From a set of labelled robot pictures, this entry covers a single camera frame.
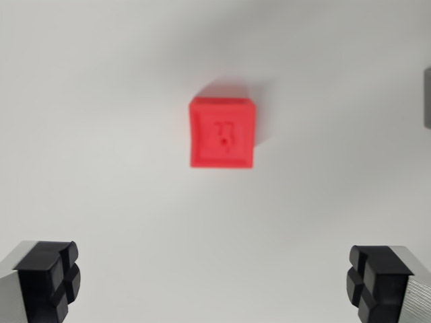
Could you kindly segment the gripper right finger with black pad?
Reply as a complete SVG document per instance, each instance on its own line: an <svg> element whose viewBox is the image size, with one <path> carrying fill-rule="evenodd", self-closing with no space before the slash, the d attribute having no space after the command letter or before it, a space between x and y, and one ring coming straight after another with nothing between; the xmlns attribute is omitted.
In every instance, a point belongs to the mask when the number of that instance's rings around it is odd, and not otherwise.
<svg viewBox="0 0 431 323"><path fill-rule="evenodd" d="M352 246L346 289L364 323L430 321L430 270L405 246Z"/></svg>

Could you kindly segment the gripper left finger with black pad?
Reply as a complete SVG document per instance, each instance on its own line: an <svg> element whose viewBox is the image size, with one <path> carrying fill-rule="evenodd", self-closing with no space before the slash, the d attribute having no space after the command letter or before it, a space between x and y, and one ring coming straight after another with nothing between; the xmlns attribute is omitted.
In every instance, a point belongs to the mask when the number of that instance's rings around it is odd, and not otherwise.
<svg viewBox="0 0 431 323"><path fill-rule="evenodd" d="M63 322L79 293L71 242L22 241L1 261L1 321Z"/></svg>

